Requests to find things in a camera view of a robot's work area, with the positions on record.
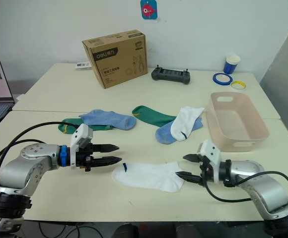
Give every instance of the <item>sock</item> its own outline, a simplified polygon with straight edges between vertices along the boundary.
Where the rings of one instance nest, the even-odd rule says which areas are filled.
[[[171,144],[171,143],[177,141],[170,133],[170,128],[171,128],[172,124],[173,124],[173,122],[171,121],[170,123],[168,123],[168,124],[166,124],[166,125],[164,125],[161,128],[156,130],[155,137],[159,143],[168,145],[168,144]],[[197,130],[201,127],[203,127],[202,119],[197,118],[195,120],[195,123],[194,123],[192,130]]]
[[[76,125],[81,125],[83,123],[82,119],[80,118],[67,118],[62,120],[62,122],[68,122]],[[111,125],[90,125],[94,131],[96,130],[111,130],[113,126]],[[70,125],[58,125],[58,130],[61,131],[63,134],[73,134],[76,129]]]
[[[178,192],[184,180],[175,172],[182,171],[177,162],[167,164],[126,163],[116,167],[112,178],[116,182],[142,188],[159,189],[165,192]]]
[[[176,119],[174,116],[159,113],[146,106],[138,106],[134,108],[132,114],[137,119],[142,120],[148,124],[156,125],[158,127],[164,126]]]
[[[182,107],[170,127],[170,133],[176,140],[186,140],[192,132],[197,117],[204,108]]]
[[[87,125],[111,125],[122,130],[129,130],[136,124],[136,118],[133,116],[106,112],[100,109],[92,110],[79,117],[81,117],[83,123]]]

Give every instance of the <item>green sock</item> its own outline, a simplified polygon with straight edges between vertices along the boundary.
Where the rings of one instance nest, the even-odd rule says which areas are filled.
[[[81,118],[67,118],[62,120],[62,122],[69,122],[76,125],[83,123]],[[113,128],[111,125],[90,125],[89,127],[93,130],[111,130]],[[58,125],[58,129],[64,134],[73,134],[75,132],[75,128],[70,125]]]
[[[138,106],[132,111],[133,116],[146,123],[162,127],[175,120],[176,117],[154,111],[146,106]]]

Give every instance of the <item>box logo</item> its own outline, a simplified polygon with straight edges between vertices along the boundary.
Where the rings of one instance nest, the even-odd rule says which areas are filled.
[[[135,50],[140,50],[140,49],[143,49],[142,47],[142,41],[137,41],[135,42]]]
[[[93,58],[94,58],[95,61],[106,59],[106,58],[109,58],[109,57],[112,57],[112,56],[116,56],[118,51],[119,50],[118,50],[117,47],[111,48],[111,49],[107,49],[107,50],[104,50],[104,51],[93,53]]]

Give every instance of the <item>yellow tape roll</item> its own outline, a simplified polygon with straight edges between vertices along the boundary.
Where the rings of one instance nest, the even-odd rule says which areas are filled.
[[[238,90],[241,90],[241,89],[245,89],[246,85],[244,82],[241,82],[241,81],[234,81],[230,84],[230,86],[234,89],[238,89]]]

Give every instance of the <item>basket handle hole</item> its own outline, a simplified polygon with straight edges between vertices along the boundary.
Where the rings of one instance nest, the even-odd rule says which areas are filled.
[[[218,102],[232,102],[233,97],[218,97],[217,101]]]
[[[235,147],[249,147],[252,146],[255,142],[235,142],[233,146]]]

